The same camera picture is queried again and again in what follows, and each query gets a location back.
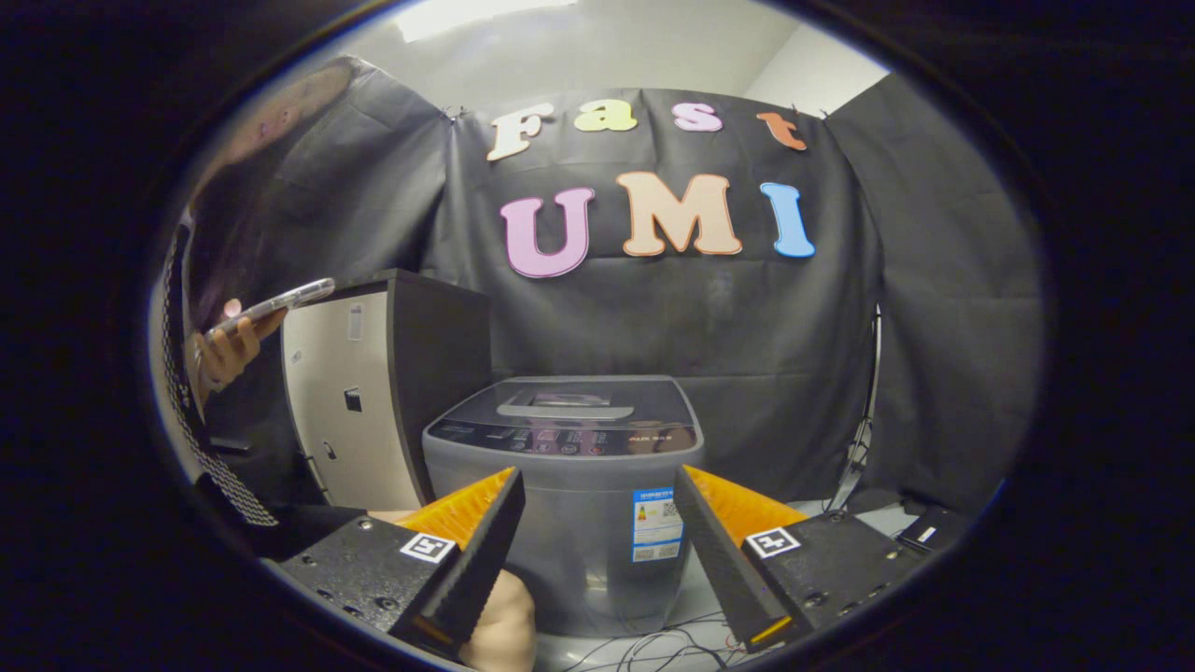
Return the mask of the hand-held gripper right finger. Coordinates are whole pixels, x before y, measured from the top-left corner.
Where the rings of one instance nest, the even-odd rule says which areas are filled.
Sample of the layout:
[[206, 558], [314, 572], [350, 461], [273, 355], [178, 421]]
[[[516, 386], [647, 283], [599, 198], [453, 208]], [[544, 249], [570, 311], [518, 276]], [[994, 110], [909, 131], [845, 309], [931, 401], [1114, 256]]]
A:
[[704, 469], [682, 465], [674, 475], [684, 533], [750, 653], [846, 621], [929, 557], [845, 511], [809, 517]]

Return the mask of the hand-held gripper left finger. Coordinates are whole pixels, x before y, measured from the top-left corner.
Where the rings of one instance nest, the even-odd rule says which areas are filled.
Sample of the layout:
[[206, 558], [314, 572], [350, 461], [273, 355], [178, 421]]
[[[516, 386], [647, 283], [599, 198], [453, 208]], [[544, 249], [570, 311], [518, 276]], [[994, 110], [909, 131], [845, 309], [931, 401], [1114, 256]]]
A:
[[520, 468], [505, 468], [402, 517], [356, 517], [281, 563], [329, 607], [447, 660], [482, 618], [519, 527]]

